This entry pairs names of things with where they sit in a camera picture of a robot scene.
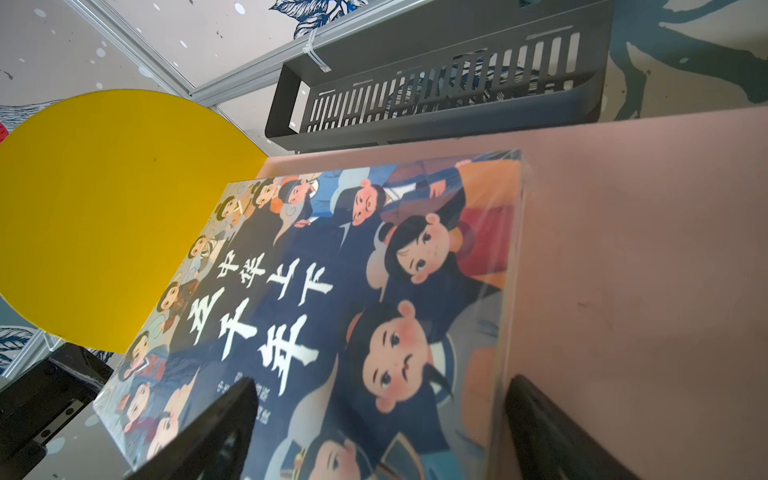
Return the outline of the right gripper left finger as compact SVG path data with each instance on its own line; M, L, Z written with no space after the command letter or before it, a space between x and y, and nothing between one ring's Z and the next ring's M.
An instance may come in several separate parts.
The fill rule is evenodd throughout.
M238 380L186 428L153 443L130 479L240 479L256 423L259 397L249 377Z

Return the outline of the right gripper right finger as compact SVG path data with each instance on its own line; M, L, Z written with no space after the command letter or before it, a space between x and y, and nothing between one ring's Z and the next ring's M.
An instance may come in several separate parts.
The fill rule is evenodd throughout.
M639 479L523 375L509 384L505 412L524 479Z

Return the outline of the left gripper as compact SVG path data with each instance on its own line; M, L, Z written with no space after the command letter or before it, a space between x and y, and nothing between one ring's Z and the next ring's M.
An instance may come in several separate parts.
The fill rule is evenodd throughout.
M113 369L66 343L1 388L1 477L22 479L49 453L48 443L95 400Z

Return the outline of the large illustrated box book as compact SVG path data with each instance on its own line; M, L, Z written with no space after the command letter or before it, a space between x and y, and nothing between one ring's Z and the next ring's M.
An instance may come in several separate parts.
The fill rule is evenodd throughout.
M481 479L517 150L228 185L95 402L133 468L250 379L246 479Z

